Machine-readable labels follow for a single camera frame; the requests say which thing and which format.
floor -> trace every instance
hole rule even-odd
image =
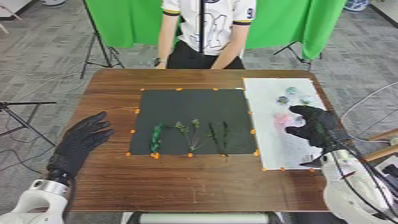
[[[98,67],[91,66],[85,79],[78,79],[92,29],[80,0],[69,0],[57,9],[46,8],[37,2],[21,17],[23,21],[2,22],[11,34],[0,32],[0,101],[57,101],[57,105],[41,107],[32,122],[48,138],[57,141],[98,70]],[[288,51],[277,56],[272,55],[275,50],[277,48],[268,48],[247,51],[247,68],[306,69]],[[155,46],[144,45],[121,49],[126,67],[151,68],[155,52]],[[325,57],[314,61],[313,66],[339,115],[362,97],[398,81],[396,55],[398,29],[371,9],[357,14],[343,13]],[[396,87],[385,89],[348,113],[343,123],[352,135],[364,138],[396,128],[396,94]],[[27,117],[32,107],[14,106],[12,110]],[[384,121],[371,126],[389,114]],[[16,125],[7,114],[0,113],[0,132]],[[44,153],[27,162],[28,166],[43,171],[51,155],[48,143],[35,139],[27,130],[2,137],[0,142],[0,150],[14,149],[23,159]],[[364,153],[382,147],[380,144],[361,142],[357,146]],[[12,209],[18,196],[39,176],[21,165],[3,170],[16,163],[12,152],[0,152],[0,214]],[[73,214],[69,223],[117,223],[119,218],[117,213]]]

white shirt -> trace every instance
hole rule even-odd
[[[163,14],[181,15],[183,35],[178,37],[199,51],[199,6],[201,0],[163,0]],[[206,0],[204,55],[218,55],[231,41],[234,25],[250,25],[256,17],[256,0]]]

green backdrop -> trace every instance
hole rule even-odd
[[[156,45],[162,0],[85,0],[105,43]],[[346,0],[258,0],[247,48],[302,43],[302,56],[318,57]]]

tripod stand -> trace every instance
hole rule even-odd
[[[119,60],[119,56],[117,56],[119,52],[117,52],[115,48],[114,47],[105,47],[103,39],[101,39],[101,35],[99,35],[99,32],[98,32],[96,23],[94,23],[94,19],[92,19],[92,15],[91,15],[87,2],[85,2],[85,0],[82,0],[82,1],[83,1],[83,8],[85,8],[85,11],[87,11],[87,14],[89,14],[89,20],[91,20],[91,25],[92,25],[92,29],[94,29],[94,34],[92,34],[92,37],[91,37],[89,52],[87,52],[87,56],[85,56],[80,79],[83,79],[85,70],[87,70],[89,65],[98,65],[103,68],[114,68],[117,65],[121,65],[121,68],[124,68],[124,65],[123,65],[121,60]],[[96,41],[98,41],[99,48],[101,48],[105,64],[98,64],[98,63],[91,62],[91,52],[92,52],[92,46],[94,46]]]
[[[9,135],[16,131],[19,131],[23,128],[27,128],[37,134],[37,136],[44,139],[44,141],[51,144],[51,146],[55,146],[55,143],[50,141],[50,139],[46,138],[46,136],[41,134],[41,132],[37,131],[37,129],[30,125],[30,121],[34,119],[34,115],[35,115],[39,106],[44,105],[44,104],[57,104],[57,102],[21,102],[21,103],[0,102],[0,112],[3,111],[9,114],[9,116],[14,118],[14,120],[18,121],[18,123],[21,124],[19,127],[16,127],[14,129],[11,129],[3,133],[0,133],[0,137],[5,136],[5,135]],[[30,116],[28,116],[28,120],[27,121],[21,119],[21,117],[18,116],[18,114],[14,113],[14,111],[9,109],[9,106],[21,106],[21,105],[35,105],[34,111],[30,113]]]
[[[293,55],[295,55],[295,58],[297,58],[297,60],[298,60],[298,62],[302,63],[302,64],[307,64],[307,71],[311,71],[311,68],[313,68],[313,60],[306,60],[304,58],[300,58],[300,56],[298,56],[298,54],[295,53],[295,50],[293,50],[293,48],[291,48],[291,46],[297,44],[297,41],[274,53],[274,55],[277,55],[286,49],[290,49],[290,51],[291,51],[291,53],[293,53]]]

white sheet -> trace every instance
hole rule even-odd
[[[297,88],[297,94],[290,97],[288,105],[281,105],[277,98],[288,96],[286,89],[290,87]],[[245,78],[245,97],[252,111],[261,162],[266,170],[279,170],[281,168],[286,170],[309,169],[298,164],[307,162],[309,158],[320,156],[322,149],[311,147],[307,140],[284,132],[284,126],[290,126],[291,122],[295,126],[302,125],[300,122],[295,122],[295,118],[300,116],[290,112],[288,108],[293,105],[302,105],[300,99],[306,96],[313,98],[309,106],[325,109],[309,79]],[[275,117],[282,115],[293,117],[286,125],[275,122]]]

